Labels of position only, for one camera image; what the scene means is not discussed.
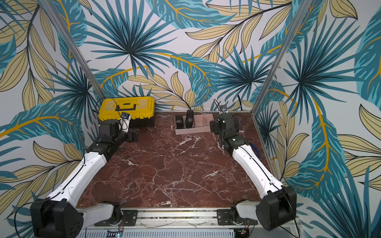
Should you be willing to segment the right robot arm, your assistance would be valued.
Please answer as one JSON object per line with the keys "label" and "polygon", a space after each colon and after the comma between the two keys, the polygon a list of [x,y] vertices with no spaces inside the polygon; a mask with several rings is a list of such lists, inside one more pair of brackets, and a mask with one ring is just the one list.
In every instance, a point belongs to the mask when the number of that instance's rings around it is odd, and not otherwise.
{"label": "right robot arm", "polygon": [[219,136],[219,143],[244,169],[259,195],[258,204],[245,200],[233,205],[240,220],[257,220],[264,229],[271,231],[296,220],[297,193],[284,186],[261,162],[252,146],[239,134],[239,122],[228,113],[220,113],[210,122],[212,133]]}

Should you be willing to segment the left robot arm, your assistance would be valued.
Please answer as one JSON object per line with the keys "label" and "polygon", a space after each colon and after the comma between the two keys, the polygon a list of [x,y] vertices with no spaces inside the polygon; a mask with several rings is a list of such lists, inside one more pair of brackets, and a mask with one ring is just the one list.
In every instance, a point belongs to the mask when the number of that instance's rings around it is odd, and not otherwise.
{"label": "left robot arm", "polygon": [[119,226],[124,221],[119,203],[104,202],[77,209],[83,192],[124,142],[133,142],[130,119],[106,120],[100,135],[86,150],[79,165],[47,198],[31,204],[34,235],[39,238],[75,238],[83,228],[97,223]]}

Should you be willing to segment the yellow black toolbox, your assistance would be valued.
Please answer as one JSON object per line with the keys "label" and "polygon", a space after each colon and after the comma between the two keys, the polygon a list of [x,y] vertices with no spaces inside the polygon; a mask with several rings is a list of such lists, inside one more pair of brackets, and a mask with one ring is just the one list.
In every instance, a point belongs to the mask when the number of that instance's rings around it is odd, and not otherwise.
{"label": "yellow black toolbox", "polygon": [[105,99],[98,117],[100,121],[120,120],[123,113],[131,115],[131,128],[155,126],[155,100],[150,96]]}

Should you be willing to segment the pink divided storage tray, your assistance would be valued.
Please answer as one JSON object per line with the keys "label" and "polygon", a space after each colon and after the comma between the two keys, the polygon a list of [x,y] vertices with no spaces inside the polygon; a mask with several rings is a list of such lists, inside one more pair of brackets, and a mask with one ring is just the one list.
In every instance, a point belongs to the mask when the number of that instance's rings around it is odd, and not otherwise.
{"label": "pink divided storage tray", "polygon": [[193,116],[193,125],[192,128],[183,128],[179,129],[177,127],[177,119],[174,117],[175,122],[175,134],[184,135],[184,134],[195,134],[195,133],[205,133],[211,132],[210,122],[214,120],[213,114],[199,114]]}

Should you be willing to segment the blue handled pliers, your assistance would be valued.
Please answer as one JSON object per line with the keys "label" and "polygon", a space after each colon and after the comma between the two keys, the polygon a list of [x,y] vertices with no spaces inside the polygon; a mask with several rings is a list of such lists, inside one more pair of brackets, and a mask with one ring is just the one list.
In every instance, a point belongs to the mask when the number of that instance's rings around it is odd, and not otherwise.
{"label": "blue handled pliers", "polygon": [[260,159],[261,153],[260,153],[259,149],[254,144],[251,144],[251,148],[252,148],[253,152],[255,153],[255,155]]}

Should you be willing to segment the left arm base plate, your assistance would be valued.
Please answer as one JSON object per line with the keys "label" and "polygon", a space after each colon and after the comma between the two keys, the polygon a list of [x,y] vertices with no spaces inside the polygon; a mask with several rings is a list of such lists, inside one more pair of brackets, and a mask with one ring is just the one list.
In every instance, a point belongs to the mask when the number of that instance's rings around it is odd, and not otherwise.
{"label": "left arm base plate", "polygon": [[135,226],[137,221],[137,210],[115,210],[111,218],[95,223],[95,227],[121,227],[121,226]]}

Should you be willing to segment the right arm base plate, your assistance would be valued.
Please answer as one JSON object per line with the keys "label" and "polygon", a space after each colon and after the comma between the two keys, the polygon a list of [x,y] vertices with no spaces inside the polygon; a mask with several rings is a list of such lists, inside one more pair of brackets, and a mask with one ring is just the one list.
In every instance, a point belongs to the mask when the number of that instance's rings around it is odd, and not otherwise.
{"label": "right arm base plate", "polygon": [[234,209],[217,209],[217,222],[219,226],[256,226],[257,220],[241,218],[238,212]]}

